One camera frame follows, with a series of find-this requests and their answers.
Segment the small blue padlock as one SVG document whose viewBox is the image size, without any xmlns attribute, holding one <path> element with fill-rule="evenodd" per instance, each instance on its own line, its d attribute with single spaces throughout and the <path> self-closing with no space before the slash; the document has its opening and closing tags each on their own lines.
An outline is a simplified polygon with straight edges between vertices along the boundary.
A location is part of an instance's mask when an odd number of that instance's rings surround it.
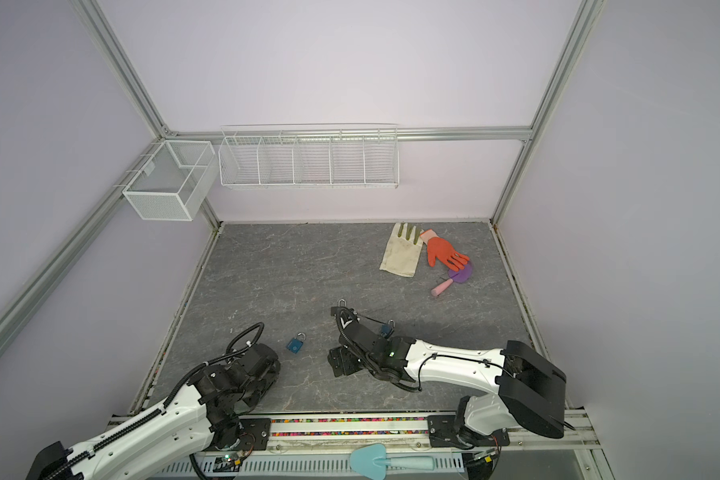
<svg viewBox="0 0 720 480">
<path fill-rule="evenodd" d="M 389 338 L 394 334 L 395 331 L 395 322 L 393 320 L 389 320 L 387 323 L 384 323 L 381 326 L 380 334 L 384 338 Z"/>
</svg>

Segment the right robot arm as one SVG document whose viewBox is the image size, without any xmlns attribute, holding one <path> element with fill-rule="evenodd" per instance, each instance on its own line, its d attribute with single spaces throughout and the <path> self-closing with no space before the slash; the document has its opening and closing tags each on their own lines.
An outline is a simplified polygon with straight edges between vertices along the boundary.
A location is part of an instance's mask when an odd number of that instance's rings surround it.
<svg viewBox="0 0 720 480">
<path fill-rule="evenodd" d="M 330 314 L 339 332 L 339 344 L 328 354 L 335 376 L 365 370 L 406 392 L 420 392 L 426 382 L 474 392 L 460 399 L 450 426 L 431 427 L 435 445 L 502 447 L 510 428 L 561 439 L 569 427 L 565 373 L 524 342 L 510 340 L 489 350 L 443 347 L 393 332 L 376 333 L 344 303 L 331 307 Z"/>
</svg>

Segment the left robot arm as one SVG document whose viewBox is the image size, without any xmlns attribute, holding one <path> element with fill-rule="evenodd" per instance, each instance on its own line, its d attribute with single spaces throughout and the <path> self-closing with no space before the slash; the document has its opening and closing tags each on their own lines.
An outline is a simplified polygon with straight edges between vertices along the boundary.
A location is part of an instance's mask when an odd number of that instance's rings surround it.
<svg viewBox="0 0 720 480">
<path fill-rule="evenodd" d="M 225 354 L 190 369 L 167 397 L 120 425 L 65 447 L 57 441 L 35 457 L 29 479 L 147 479 L 208 447 L 227 448 L 280 372 L 277 353 L 261 344 L 257 322 Z"/>
</svg>

